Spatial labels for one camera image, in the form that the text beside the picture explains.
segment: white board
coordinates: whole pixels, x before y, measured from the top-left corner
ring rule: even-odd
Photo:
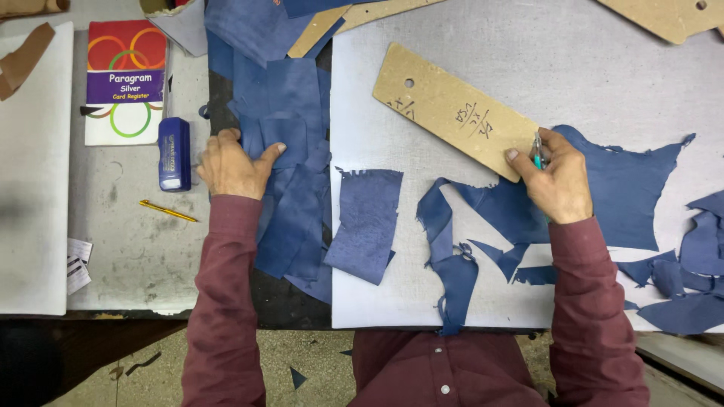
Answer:
[[[442,283],[424,264],[429,247],[415,213],[437,177],[475,186],[497,175],[372,97],[385,52],[393,41],[545,127],[568,124],[590,141],[646,151],[696,140],[682,150],[656,207],[654,229],[662,252],[676,248],[696,211],[685,204],[724,189],[724,66],[715,33],[671,46],[593,1],[511,2],[449,0],[334,37],[332,56],[332,166],[403,171],[392,250],[397,255],[380,286],[334,270],[332,327],[441,325]],[[332,173],[332,208],[339,227],[340,175]],[[506,249],[505,241],[445,191],[453,209],[453,239],[475,239]],[[614,261],[650,251],[610,248]],[[548,328],[553,286],[507,285],[477,248],[478,280],[466,324]],[[533,245],[522,267],[550,264],[550,247]],[[636,289],[619,273],[626,298],[645,306],[664,298],[652,286]],[[655,330],[627,311],[636,330]],[[724,332],[724,326],[710,332]]]
[[[0,313],[65,314],[73,23],[0,102]],[[0,38],[0,57],[27,34]]]

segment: brown cardboard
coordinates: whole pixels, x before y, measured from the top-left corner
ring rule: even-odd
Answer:
[[[444,0],[386,0],[377,3],[355,4],[343,16],[345,24],[337,30],[337,34],[367,22],[441,1]]]
[[[648,31],[675,44],[724,25],[721,0],[598,0]]]
[[[70,0],[0,0],[0,20],[68,10]]]
[[[351,6],[342,6],[336,9],[329,9],[319,12],[312,17],[307,28],[299,36],[297,42],[292,45],[287,55],[290,58],[302,58],[319,41],[322,36],[340,19]]]
[[[0,59],[0,101],[12,96],[30,76],[54,36],[55,30],[46,22],[36,27],[18,49]]]
[[[400,44],[390,44],[372,95],[503,177],[520,179],[505,151],[528,154],[538,125]]]

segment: register book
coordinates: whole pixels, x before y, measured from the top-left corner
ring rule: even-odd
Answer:
[[[88,29],[87,146],[153,144],[164,118],[166,36],[148,20]]]

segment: tiled floor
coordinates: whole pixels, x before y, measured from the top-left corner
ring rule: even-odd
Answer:
[[[352,348],[354,332],[258,331],[261,368],[268,406],[345,406],[355,395],[352,359],[341,354]],[[534,382],[555,388],[548,362],[550,334],[536,340],[516,337]],[[146,362],[161,352],[152,364],[126,375],[131,366]],[[185,330],[169,336],[93,376],[52,407],[175,407],[181,403],[181,372],[186,356]],[[307,377],[294,390],[290,367]],[[117,372],[123,373],[116,380]]]

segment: paper slip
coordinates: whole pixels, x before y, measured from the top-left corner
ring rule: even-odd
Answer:
[[[88,260],[91,258],[92,248],[92,243],[68,238],[68,258],[70,258],[71,256],[76,256],[83,260],[84,264],[88,264]]]
[[[68,257],[67,292],[71,295],[91,282],[88,269],[78,256]]]

